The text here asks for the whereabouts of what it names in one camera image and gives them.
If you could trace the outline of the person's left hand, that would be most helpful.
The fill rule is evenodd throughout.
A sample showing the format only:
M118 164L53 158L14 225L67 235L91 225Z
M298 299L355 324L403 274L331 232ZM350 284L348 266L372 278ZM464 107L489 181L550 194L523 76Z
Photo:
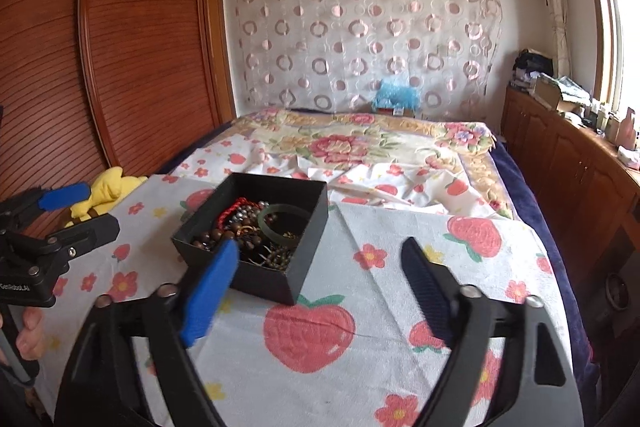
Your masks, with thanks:
M35 361L46 350L43 313L39 308L25 308L22 314L23 328L17 335L15 346L25 361Z

